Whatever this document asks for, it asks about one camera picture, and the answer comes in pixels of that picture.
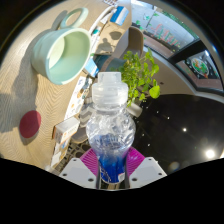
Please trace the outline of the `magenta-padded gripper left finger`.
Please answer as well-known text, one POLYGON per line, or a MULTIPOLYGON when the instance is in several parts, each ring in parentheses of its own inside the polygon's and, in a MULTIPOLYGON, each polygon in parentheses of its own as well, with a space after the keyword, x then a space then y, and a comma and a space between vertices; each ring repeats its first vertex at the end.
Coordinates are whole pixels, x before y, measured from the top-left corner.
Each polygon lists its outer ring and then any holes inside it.
POLYGON ((98 159, 92 149, 80 158, 72 158, 60 173, 60 177, 84 188, 99 188, 98 159))

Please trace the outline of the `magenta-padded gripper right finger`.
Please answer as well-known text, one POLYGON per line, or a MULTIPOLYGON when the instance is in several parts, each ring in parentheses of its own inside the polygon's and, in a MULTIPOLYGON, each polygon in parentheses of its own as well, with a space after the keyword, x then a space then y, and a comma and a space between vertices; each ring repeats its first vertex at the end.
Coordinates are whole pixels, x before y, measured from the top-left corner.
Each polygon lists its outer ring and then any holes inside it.
POLYGON ((133 147, 129 149, 126 157, 126 188, 140 188, 165 176, 165 171, 153 157, 144 157, 133 147))

